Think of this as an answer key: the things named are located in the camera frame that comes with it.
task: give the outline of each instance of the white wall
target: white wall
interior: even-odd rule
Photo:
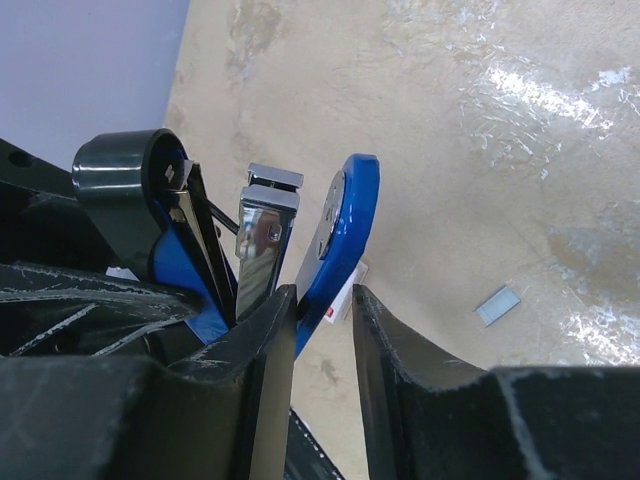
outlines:
[[[189,0],[4,0],[0,137],[69,169],[99,133],[160,127]]]

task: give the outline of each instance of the screw hole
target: screw hole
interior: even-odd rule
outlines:
[[[7,158],[9,162],[16,167],[28,168],[33,165],[33,159],[35,157],[33,155],[29,155],[27,152],[18,150],[16,152],[11,152]]]

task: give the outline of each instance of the light blue wall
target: light blue wall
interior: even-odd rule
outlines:
[[[98,133],[160,127],[189,0],[3,0],[0,137],[70,169]]]

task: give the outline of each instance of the beige floor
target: beige floor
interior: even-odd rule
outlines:
[[[398,317],[482,367],[638,363],[639,45],[634,0],[192,0],[167,125],[227,212],[250,162],[305,175],[284,281],[374,153],[366,283]],[[505,284],[522,303],[485,328]],[[323,325],[292,399],[351,480],[354,365],[350,322]]]

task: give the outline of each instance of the floor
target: floor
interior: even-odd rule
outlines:
[[[366,284],[399,318],[485,368],[637,364],[639,44],[634,0],[192,0],[166,123],[227,212],[250,162],[305,175],[283,281],[335,172],[373,153]],[[521,303],[485,327],[503,285]],[[350,319],[292,403],[367,478]]]

